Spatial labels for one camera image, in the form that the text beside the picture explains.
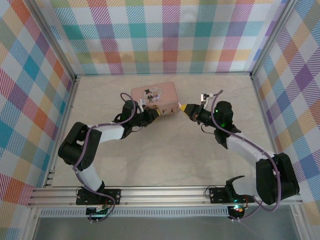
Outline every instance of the gray floor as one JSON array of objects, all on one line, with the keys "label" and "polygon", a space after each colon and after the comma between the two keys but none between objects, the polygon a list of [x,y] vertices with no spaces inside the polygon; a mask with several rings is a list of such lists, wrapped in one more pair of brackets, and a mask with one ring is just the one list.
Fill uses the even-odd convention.
[{"label": "gray floor", "polygon": [[40,218],[33,240],[298,240],[290,206],[258,211],[243,224],[227,217]]},{"label": "gray floor", "polygon": [[[248,75],[176,74],[83,77],[76,93],[67,132],[75,122],[110,122],[121,112],[120,93],[156,83],[174,82],[181,104],[200,104],[200,94],[217,93],[231,102],[234,124],[251,140],[271,150],[258,102]],[[94,166],[109,186],[221,185],[254,169],[240,156],[219,145],[214,135],[182,112],[161,116],[126,139],[102,143]],[[53,186],[78,186],[71,167],[59,159]]]}]

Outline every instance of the plaid wall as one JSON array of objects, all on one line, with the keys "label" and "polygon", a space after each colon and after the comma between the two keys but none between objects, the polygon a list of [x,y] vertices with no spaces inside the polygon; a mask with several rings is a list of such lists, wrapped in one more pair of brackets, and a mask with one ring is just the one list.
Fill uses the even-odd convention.
[{"label": "plaid wall", "polygon": [[301,0],[257,74],[278,150],[287,153],[320,239],[320,0]]},{"label": "plaid wall", "polygon": [[287,0],[37,0],[78,74],[249,71]]},{"label": "plaid wall", "polygon": [[71,80],[22,0],[0,0],[0,239],[41,187]]}]

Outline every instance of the pink tin box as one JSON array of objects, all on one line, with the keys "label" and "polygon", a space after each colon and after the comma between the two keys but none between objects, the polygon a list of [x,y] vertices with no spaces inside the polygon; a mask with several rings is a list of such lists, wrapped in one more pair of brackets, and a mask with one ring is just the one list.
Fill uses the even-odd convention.
[{"label": "pink tin box", "polygon": [[143,99],[145,108],[157,109],[162,115],[176,114],[179,111],[178,96],[173,82],[133,88],[132,98]]}]

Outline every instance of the plaid fabric backdrop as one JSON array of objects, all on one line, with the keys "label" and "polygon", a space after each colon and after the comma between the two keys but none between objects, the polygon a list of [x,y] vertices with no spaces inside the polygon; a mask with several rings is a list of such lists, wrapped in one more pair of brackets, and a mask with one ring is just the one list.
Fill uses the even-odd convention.
[{"label": "plaid fabric backdrop", "polygon": [[41,187],[71,80],[22,0],[0,0],[0,239]]},{"label": "plaid fabric backdrop", "polygon": [[257,74],[278,150],[287,153],[320,239],[320,0],[301,0]]},{"label": "plaid fabric backdrop", "polygon": [[75,72],[249,71],[287,0],[37,0]]}]

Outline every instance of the beige floor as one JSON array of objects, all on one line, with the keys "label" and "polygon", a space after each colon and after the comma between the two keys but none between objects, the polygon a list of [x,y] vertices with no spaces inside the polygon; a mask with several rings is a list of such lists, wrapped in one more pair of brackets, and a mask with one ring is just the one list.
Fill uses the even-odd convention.
[{"label": "beige floor", "polygon": [[[75,122],[110,122],[121,112],[119,94],[132,88],[173,81],[179,102],[200,103],[200,94],[224,92],[218,100],[229,101],[234,123],[251,140],[271,150],[271,145],[248,75],[121,75],[82,77],[67,132]],[[102,143],[94,166],[109,186],[220,185],[254,169],[237,154],[217,144],[214,135],[182,112],[160,117],[126,139]],[[70,166],[56,164],[53,186],[78,186]]]}]

